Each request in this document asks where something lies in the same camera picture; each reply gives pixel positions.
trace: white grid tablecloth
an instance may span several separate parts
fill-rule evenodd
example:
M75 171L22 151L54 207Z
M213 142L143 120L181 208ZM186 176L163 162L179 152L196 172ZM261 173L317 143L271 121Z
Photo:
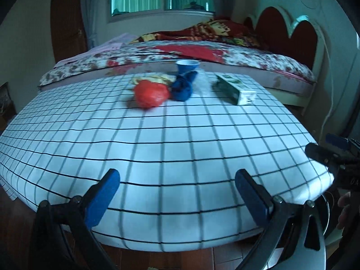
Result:
M207 73L212 81L215 73ZM40 93L0 136L0 183L33 210L83 195L110 168L121 184L100 224L105 244L143 251L212 247L259 232L234 185L247 169L271 195L316 199L332 183L310 161L315 142L253 79L255 105L214 87L204 96L136 107L132 77L101 78Z

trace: human hand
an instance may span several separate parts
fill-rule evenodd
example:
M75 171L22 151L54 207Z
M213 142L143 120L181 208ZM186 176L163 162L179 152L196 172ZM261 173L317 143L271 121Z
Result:
M338 200L338 206L342 207L343 210L338 219L338 224L336 226L337 229L343 229L346 225L346 219L350 211L350 193L351 192L346 193Z

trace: pink blanket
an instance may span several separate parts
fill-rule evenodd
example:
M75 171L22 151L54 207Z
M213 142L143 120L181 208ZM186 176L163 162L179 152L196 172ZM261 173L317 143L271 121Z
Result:
M107 52L107 51L115 51L120 49L123 45L127 45L129 42L135 40L137 38L137 36L130 34L130 33L123 33L122 35L115 37L111 40L108 40L106 43L103 43L100 46L97 46L95 48L90 49L89 51L87 51L86 53L82 53L79 55L76 55L74 57L71 58L67 58L67 59L63 59L59 62L56 63L56 65L54 66L54 68L56 67L60 67L72 62L75 62L77 60L80 60L84 57L87 56L91 56L94 54L98 54L101 52Z

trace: white cable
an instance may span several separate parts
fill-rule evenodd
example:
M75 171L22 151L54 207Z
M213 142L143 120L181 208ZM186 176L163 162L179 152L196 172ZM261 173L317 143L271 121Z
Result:
M320 135L319 135L319 143L321 143L325 124L328 121L328 119L330 118L331 112L333 111L333 107L334 107L334 77L333 77L333 71L332 71L332 68L331 68L330 55L329 55L328 46L327 46L326 41L325 41L325 37L323 36L323 34L321 34L321 36L322 36L322 39L324 41L324 47L325 47L326 55L328 57L328 62L329 62L329 73L330 73L330 80L331 80L331 105L330 105L329 112L327 113L326 117L324 118L323 124L321 125Z
M305 5L305 3L300 0L301 3L307 7L308 9L311 9L311 10L314 10L316 9L317 7L314 7L314 8L311 8L307 5ZM326 19L326 16L325 16L325 13L323 11L323 6L321 4L321 0L319 0L319 6L320 6L320 12L323 14L324 16L324 20L325 20L325 25L328 26L329 24L327 23L327 19ZM325 116L324 118L324 121L323 121L323 124L321 125L321 129L320 129L320 135L319 135L319 144L321 143L322 141L322 137L323 137L323 132L324 132L324 127L328 121L328 119L330 118L331 116L331 113L333 111L333 108L334 108L334 77L333 77L333 72L332 72L332 68L331 68L331 61L330 61L330 55L329 55L329 49L328 49L328 46L326 44L326 41L325 41L325 37L323 35L322 32L320 32L321 34L321 37L322 37L322 40L324 42L324 47L325 47L325 51L326 51L326 56L328 58L328 62L329 62L329 73L330 73L330 80L331 80L331 105L330 105L330 109L329 109L329 112L327 113L327 115Z
M341 100L342 100L342 97L343 97L344 94L345 94L347 85L348 85L348 83L349 83L350 75L351 75L351 73L352 73L352 70L354 69L354 65L355 65L356 59L357 59L357 57L358 57L358 53L359 53L359 51L356 50L355 55L354 55L354 58L352 59L352 63L351 63L351 66L350 66L350 70L349 70L349 72L347 73L347 76L346 76L344 88L343 88L342 91L341 91L341 95L340 95L340 97L339 97L338 102L336 103L336 106L333 108L333 111L331 112L330 118L332 118L332 116L334 115L334 113L337 111L337 109L338 109L338 107L339 107L339 104L340 104L340 102L341 102Z

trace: white headboard frame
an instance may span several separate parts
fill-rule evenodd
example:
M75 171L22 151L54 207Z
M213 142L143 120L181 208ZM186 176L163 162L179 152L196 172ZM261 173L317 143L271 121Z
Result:
M293 20L290 17L290 15L288 14L288 12L283 7L281 7L281 6L272 6L272 7L276 8L280 12L282 17L284 18L289 38L292 36L292 34L293 34L294 30L296 29L296 27L298 26L298 24L302 21L308 21L314 27L314 30L317 34L317 44L316 44L314 64L313 64L313 68L311 71L313 72L314 77L317 80L320 75L320 71L322 68L323 60L324 60L324 52L325 52L325 44L324 44L325 36L324 36L324 33L323 33L320 25L316 22L315 19L310 18L307 15L301 15L298 18ZM264 11L266 8L267 7L265 7L264 9L262 9L260 11L260 15L261 15L262 11ZM258 16L255 16L253 14L247 15L247 17L251 18L254 29L256 28L256 25L258 23L260 15L258 15Z

